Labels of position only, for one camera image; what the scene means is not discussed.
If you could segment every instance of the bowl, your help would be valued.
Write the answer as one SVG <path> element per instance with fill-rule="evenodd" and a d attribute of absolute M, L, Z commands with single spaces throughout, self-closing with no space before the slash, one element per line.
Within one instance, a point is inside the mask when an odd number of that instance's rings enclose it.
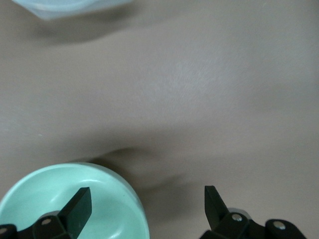
<path fill-rule="evenodd" d="M 15 224 L 21 231 L 60 211 L 81 187 L 90 187 L 92 215 L 78 239 L 150 239 L 133 188 L 117 173 L 92 163 L 52 165 L 22 178 L 0 202 L 0 225 Z"/>

